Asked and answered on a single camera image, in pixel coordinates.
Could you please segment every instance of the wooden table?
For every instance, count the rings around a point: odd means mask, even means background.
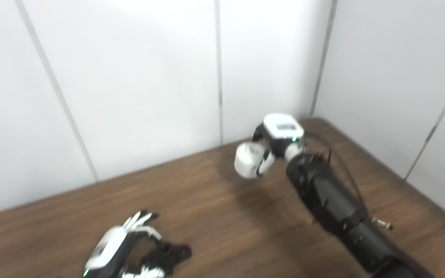
[[[444,211],[327,123],[303,125],[346,160],[371,214],[394,223],[388,236],[445,277]],[[0,278],[81,277],[104,232],[144,208],[160,213],[152,225],[166,240],[193,248],[175,278],[369,277],[335,237],[305,224],[283,161],[260,180],[237,176],[237,144],[0,213]]]

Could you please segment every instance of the robotic hand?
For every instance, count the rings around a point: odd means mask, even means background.
[[[420,264],[391,243],[374,225],[366,207],[335,178],[320,156],[306,153],[307,134],[287,114],[269,114],[251,143],[236,150],[234,167],[244,178],[263,176],[275,158],[287,160],[286,174],[316,221],[348,248],[373,278],[433,278]]]
[[[187,245],[172,245],[162,241],[162,236],[151,226],[145,225],[158,218],[157,214],[139,211],[122,226],[109,229],[97,244],[85,264],[85,278],[163,278],[173,274],[173,268],[191,256]],[[124,266],[125,260],[140,239],[150,239],[156,248],[138,267]]]

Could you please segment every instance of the black robotic arm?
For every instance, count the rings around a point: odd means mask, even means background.
[[[303,204],[373,278],[433,278],[376,228],[365,205],[337,180],[328,162],[306,153],[306,134],[290,115],[267,115],[252,142],[238,146],[236,171],[244,178],[257,178],[275,158],[286,159],[286,173]]]

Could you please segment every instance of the metal connector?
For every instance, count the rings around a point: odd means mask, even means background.
[[[385,221],[383,221],[383,220],[380,220],[379,218],[372,217],[372,218],[370,219],[370,221],[371,221],[373,224],[375,224],[376,226],[381,227],[382,229],[388,229],[388,230],[392,230],[392,229],[394,229],[394,225],[392,225],[392,224],[389,223],[389,222],[385,222]]]

